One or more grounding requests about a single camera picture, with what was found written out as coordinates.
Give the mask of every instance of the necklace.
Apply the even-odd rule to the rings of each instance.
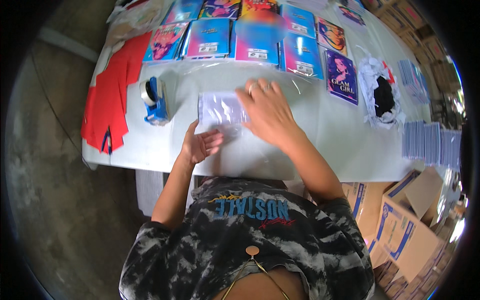
[[[264,272],[268,278],[270,278],[273,283],[276,285],[276,287],[282,292],[283,296],[285,297],[285,299],[287,300],[290,300],[290,298],[287,296],[287,294],[285,294],[285,292],[282,290],[282,288],[275,282],[275,280],[273,280],[273,278],[270,276],[270,274],[258,263],[258,261],[256,261],[253,256],[254,255],[257,255],[259,252],[260,252],[260,249],[258,249],[257,246],[248,246],[246,249],[245,249],[245,252],[251,256],[250,259],[248,259],[242,266],[242,268],[240,269],[240,271],[238,272],[238,274],[235,276],[235,278],[233,279],[233,282],[230,284],[230,286],[228,287],[227,291],[225,292],[225,294],[223,295],[222,297],[222,300],[225,300],[225,298],[227,297],[228,293],[230,292],[230,290],[232,289],[233,285],[235,284],[235,282],[237,282],[237,279],[239,278],[241,272],[243,271],[243,268],[250,262],[255,262],[255,264],[258,266],[258,268],[260,270],[262,270],[262,272]]]

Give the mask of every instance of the ring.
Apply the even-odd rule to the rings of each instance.
[[[248,88],[248,94],[251,95],[252,94],[252,90],[254,88],[258,87],[258,83],[254,82],[250,85],[250,87]]]

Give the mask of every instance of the tape roll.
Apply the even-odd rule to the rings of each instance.
[[[147,84],[150,84],[150,80],[140,82],[140,97],[148,106],[154,106],[156,103],[148,95]]]

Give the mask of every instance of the left hand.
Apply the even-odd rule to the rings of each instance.
[[[223,133],[218,129],[195,134],[197,125],[198,120],[188,127],[180,152],[180,155],[192,164],[198,164],[208,156],[217,153],[220,150],[219,146],[223,143]]]

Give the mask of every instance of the tie-dye t-shirt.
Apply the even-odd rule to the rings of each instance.
[[[345,199],[321,209],[285,189],[251,180],[206,181],[180,227],[141,228],[125,261],[125,300],[211,299],[227,288],[257,246],[267,271],[298,272],[309,299],[367,299],[374,289],[368,250]],[[247,266],[240,278],[259,273]]]

